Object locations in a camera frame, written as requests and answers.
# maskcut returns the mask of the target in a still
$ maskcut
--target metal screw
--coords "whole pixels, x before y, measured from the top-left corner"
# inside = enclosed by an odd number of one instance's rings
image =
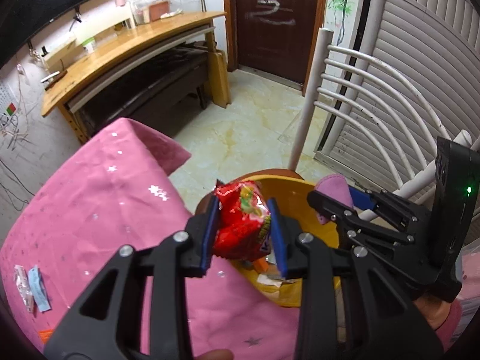
[[[310,242],[312,242],[314,240],[314,237],[312,234],[310,233],[301,233],[299,236],[298,236],[298,240],[302,243],[302,244],[308,244]]]
[[[123,245],[118,254],[122,257],[128,257],[134,252],[134,249],[130,245]]]
[[[368,250],[366,247],[363,246],[356,246],[353,249],[353,254],[357,257],[365,257],[368,254]]]
[[[173,235],[173,240],[175,242],[185,242],[186,240],[188,240],[188,233],[186,231],[177,231],[174,235]]]

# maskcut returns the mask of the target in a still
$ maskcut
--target candy wrapper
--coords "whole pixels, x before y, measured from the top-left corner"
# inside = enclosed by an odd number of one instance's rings
[[[270,253],[270,212],[254,181],[217,186],[220,225],[213,253],[231,260],[255,261]]]
[[[25,268],[23,268],[21,265],[15,265],[13,269],[15,272],[13,279],[15,281],[15,285],[18,288],[18,292],[22,297],[23,304],[25,304],[28,312],[33,312],[35,302],[33,299],[32,290],[30,289],[30,285],[28,284]]]

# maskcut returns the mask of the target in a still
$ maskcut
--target orange label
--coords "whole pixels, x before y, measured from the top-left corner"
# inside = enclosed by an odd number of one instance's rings
[[[38,335],[40,336],[40,339],[42,340],[42,342],[46,344],[50,336],[52,335],[52,333],[53,333],[53,329],[49,329],[49,330],[42,330],[41,332],[38,332]]]

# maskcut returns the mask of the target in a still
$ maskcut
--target wooden door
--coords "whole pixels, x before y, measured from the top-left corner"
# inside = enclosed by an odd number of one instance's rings
[[[236,0],[238,62],[303,83],[316,5],[317,0]]]

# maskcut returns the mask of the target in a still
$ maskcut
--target finger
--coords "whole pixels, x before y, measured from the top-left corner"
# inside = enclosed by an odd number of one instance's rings
[[[197,357],[196,360],[233,360],[233,353],[228,349],[216,349],[204,353],[202,356]]]

